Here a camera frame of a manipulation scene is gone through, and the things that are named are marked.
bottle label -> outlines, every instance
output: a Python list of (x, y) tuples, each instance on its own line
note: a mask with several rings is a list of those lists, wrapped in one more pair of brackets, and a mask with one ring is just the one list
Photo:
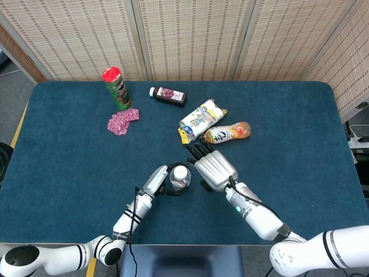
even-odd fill
[(184, 93), (179, 91), (173, 91), (168, 88), (159, 88), (157, 95), (161, 95), (162, 97), (170, 98), (173, 100), (181, 101)]

white bottle cap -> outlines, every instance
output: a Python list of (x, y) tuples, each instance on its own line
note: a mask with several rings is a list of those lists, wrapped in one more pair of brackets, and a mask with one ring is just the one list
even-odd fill
[(173, 174), (177, 180), (184, 180), (187, 177), (187, 168), (185, 166), (176, 166)]
[(151, 89), (150, 89), (150, 91), (149, 91), (149, 94), (150, 94), (150, 96), (151, 97), (154, 97), (154, 87), (152, 87)]

robotic hand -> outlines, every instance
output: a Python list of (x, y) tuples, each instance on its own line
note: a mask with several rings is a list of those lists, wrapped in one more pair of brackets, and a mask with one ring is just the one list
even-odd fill
[(273, 268), (292, 277), (311, 269), (369, 266), (369, 226), (321, 233), (309, 241), (293, 233), (278, 215), (242, 182), (232, 164), (213, 147), (202, 142), (186, 148), (188, 159), (206, 181), (208, 189), (225, 192), (237, 213), (262, 238), (276, 242), (269, 252)]
[(178, 196), (187, 191), (165, 188), (167, 175), (176, 166), (160, 166), (140, 190), (135, 189), (135, 198), (113, 227), (113, 239), (101, 235), (86, 244), (64, 248), (42, 248), (37, 246), (19, 246), (9, 250), (0, 262), (0, 277), (31, 276), (36, 269), (44, 267), (50, 275), (62, 274), (85, 268), (91, 258), (100, 260), (104, 265), (114, 265), (122, 255), (126, 243), (131, 243), (132, 232), (152, 206), (152, 200), (160, 194)]

green can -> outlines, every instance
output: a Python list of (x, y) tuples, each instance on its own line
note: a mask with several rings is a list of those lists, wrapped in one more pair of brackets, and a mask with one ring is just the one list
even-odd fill
[(129, 97), (125, 82), (123, 81), (119, 68), (112, 66), (103, 72), (103, 80), (110, 94), (113, 96), (116, 106), (120, 110), (131, 107), (132, 100)]

gray carpet floor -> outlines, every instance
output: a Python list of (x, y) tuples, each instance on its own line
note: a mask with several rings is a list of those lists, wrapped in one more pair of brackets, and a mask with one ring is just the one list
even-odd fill
[[(0, 66), (0, 75), (17, 70), (17, 66), (9, 60)], [(19, 120), (24, 111), (24, 107), (29, 99), (33, 83), (22, 73), (15, 72), (0, 76), (0, 141), (10, 144), (14, 133), (18, 127)], [(360, 114), (350, 119), (350, 124), (369, 123), (369, 108), (362, 111)], [(363, 128), (358, 131), (359, 136), (369, 136), (369, 128)], [(43, 247), (61, 247), (62, 245), (43, 245)], [(0, 256), (4, 253), (5, 248), (0, 245)], [(270, 246), (243, 246), (243, 268), (244, 275), (248, 277), (263, 277), (270, 268), (269, 262)], [(369, 268), (349, 269), (347, 273), (361, 273), (366, 276), (369, 273)], [(64, 277), (84, 277), (86, 269), (78, 272), (71, 272), (60, 276)], [(48, 276), (43, 269), (38, 269), (35, 277)], [(115, 277), (115, 267), (105, 267), (100, 262), (97, 263), (95, 270), (96, 277)], [(272, 272), (269, 276), (280, 276), (276, 272)], [(311, 271), (308, 277), (345, 277), (345, 273), (338, 269), (319, 269)], [(138, 277), (148, 277), (140, 275), (140, 265), (138, 265)]]

